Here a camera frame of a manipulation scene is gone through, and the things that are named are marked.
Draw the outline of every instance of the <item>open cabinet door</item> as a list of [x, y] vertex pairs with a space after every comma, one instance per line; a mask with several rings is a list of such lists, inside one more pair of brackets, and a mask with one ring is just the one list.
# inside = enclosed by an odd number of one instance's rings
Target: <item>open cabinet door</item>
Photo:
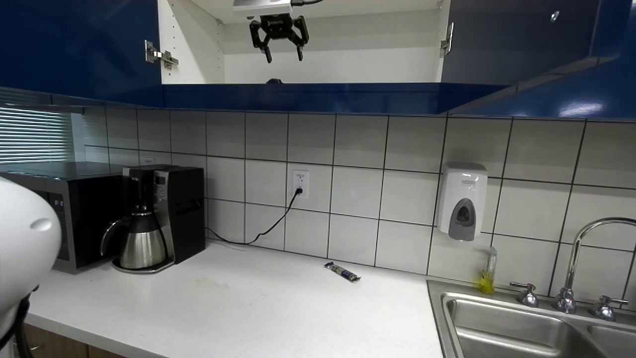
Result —
[[4, 0], [0, 88], [161, 104], [157, 0]]

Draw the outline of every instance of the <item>sink faucet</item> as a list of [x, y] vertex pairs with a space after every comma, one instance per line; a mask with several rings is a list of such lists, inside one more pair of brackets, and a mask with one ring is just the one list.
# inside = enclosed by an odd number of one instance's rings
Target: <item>sink faucet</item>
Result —
[[577, 273], [577, 257], [579, 257], [579, 248], [581, 242], [597, 228], [605, 228], [605, 226], [630, 226], [636, 228], [636, 220], [628, 220], [628, 218], [605, 218], [599, 222], [593, 222], [589, 226], [585, 226], [573, 244], [573, 253], [571, 253], [571, 261], [569, 261], [569, 275], [565, 279], [565, 287], [561, 289], [559, 301], [557, 301], [557, 309], [563, 313], [575, 313], [577, 311], [577, 303], [575, 303], [575, 273]]

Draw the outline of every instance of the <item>white countertop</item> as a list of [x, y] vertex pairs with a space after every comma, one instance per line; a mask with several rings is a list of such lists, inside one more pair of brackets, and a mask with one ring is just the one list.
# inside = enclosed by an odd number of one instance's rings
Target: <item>white countertop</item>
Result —
[[50, 273], [28, 323], [124, 357], [442, 358], [422, 277], [211, 246], [159, 275]]

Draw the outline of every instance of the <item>faucet handle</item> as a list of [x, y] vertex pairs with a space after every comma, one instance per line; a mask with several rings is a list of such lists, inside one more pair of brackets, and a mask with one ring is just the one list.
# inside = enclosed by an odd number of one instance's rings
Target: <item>faucet handle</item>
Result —
[[521, 283], [509, 283], [509, 287], [513, 289], [523, 289], [525, 293], [517, 299], [519, 303], [527, 305], [527, 307], [539, 307], [539, 299], [535, 295], [537, 287], [527, 283], [527, 285], [521, 285]]
[[628, 305], [628, 301], [615, 301], [607, 295], [599, 299], [599, 305], [595, 307], [595, 317], [601, 317], [605, 321], [615, 321], [615, 309], [611, 305]]

